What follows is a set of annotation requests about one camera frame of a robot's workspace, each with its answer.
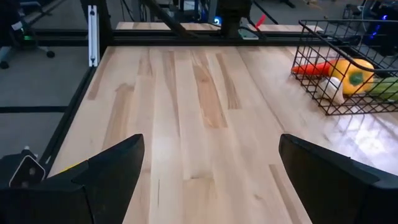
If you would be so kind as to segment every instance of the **black wire basket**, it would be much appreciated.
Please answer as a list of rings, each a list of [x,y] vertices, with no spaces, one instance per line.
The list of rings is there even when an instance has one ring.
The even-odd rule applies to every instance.
[[[291,73],[326,115],[398,111],[398,21],[299,21]]]

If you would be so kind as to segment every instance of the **butcher block tabletop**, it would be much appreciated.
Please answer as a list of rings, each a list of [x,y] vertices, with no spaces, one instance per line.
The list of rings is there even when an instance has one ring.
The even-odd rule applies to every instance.
[[[142,133],[144,163],[124,223],[301,224],[310,219],[279,157],[282,133],[398,174],[398,114],[325,116],[290,75],[295,51],[108,47],[50,175]]]

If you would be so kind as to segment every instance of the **green toy vegetable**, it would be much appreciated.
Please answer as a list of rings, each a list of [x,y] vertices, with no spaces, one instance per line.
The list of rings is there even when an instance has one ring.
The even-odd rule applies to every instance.
[[[398,100],[398,78],[378,78],[374,79],[374,88],[369,93],[372,96],[377,96],[383,100]]]

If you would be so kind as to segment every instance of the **orange toy carrot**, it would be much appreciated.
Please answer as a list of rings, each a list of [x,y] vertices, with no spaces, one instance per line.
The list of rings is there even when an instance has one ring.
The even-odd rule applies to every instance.
[[[292,72],[299,75],[321,75],[329,76],[329,68],[331,64],[334,64],[336,60],[329,62],[318,63],[316,65],[307,64],[296,66],[292,68]]]

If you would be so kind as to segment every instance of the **red object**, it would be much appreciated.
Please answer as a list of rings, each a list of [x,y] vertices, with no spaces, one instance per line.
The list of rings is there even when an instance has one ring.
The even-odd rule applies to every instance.
[[[265,21],[266,15],[262,15],[260,20],[256,23],[256,29]]]
[[[299,75],[322,75],[329,76],[330,65],[334,64],[336,60],[329,62],[318,63],[316,65],[301,65],[292,68],[292,72]]]

